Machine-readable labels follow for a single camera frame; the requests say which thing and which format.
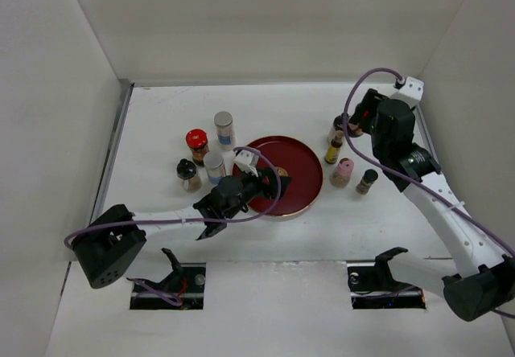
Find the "silver cap shaker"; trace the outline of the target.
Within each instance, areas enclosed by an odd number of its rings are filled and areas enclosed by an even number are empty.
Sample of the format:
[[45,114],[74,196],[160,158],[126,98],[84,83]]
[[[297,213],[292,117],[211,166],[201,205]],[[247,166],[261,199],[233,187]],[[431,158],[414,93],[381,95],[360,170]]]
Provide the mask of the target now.
[[218,152],[209,151],[204,156],[204,168],[211,184],[217,185],[226,176],[225,161]]
[[231,150],[235,144],[232,114],[227,111],[220,111],[215,114],[213,121],[220,147],[223,150]]

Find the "red cap sauce jar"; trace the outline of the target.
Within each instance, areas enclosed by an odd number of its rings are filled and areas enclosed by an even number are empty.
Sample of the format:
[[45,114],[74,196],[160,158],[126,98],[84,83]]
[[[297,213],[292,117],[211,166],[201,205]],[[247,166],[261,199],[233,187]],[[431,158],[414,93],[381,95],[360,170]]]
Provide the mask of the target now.
[[371,113],[364,106],[357,106],[353,115],[348,119],[348,134],[350,137],[360,137],[369,134]]

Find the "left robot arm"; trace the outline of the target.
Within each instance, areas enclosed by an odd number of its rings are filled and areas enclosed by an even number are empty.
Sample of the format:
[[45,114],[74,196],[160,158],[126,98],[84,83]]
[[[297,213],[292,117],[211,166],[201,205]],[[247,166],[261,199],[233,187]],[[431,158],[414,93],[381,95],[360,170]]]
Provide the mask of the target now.
[[168,232],[174,240],[212,238],[230,224],[248,222],[237,215],[247,212],[254,199],[281,199],[291,181],[292,177],[277,176],[271,168],[259,169],[257,175],[225,176],[191,207],[156,217],[144,218],[118,204],[65,242],[89,285],[102,289],[123,276],[151,236]]

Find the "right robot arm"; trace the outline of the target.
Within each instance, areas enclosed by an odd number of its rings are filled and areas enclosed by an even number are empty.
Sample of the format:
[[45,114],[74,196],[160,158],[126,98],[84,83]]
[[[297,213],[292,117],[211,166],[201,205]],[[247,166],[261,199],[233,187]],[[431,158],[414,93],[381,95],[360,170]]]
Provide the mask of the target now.
[[346,130],[371,137],[371,163],[422,213],[454,264],[431,265],[396,247],[376,256],[373,280],[382,289],[409,284],[431,291],[457,317],[471,322],[514,299],[514,253],[459,204],[439,164],[414,143],[415,123],[406,102],[370,89]]

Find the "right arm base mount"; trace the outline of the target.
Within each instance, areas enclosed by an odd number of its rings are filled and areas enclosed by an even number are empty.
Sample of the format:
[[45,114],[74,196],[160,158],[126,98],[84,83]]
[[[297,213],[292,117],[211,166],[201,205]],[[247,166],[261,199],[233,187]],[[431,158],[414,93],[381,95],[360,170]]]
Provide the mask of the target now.
[[407,252],[396,247],[387,250],[373,261],[351,261],[346,264],[348,288],[354,310],[426,309],[423,291],[405,282],[395,281],[388,262]]

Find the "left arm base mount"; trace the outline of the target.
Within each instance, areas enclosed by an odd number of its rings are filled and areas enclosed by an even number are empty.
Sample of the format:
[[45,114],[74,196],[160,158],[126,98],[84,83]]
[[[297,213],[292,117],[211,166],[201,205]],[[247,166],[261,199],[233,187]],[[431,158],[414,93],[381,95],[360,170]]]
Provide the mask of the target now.
[[206,285],[205,263],[181,263],[169,248],[161,248],[171,271],[161,280],[137,278],[130,298],[131,310],[202,310]]

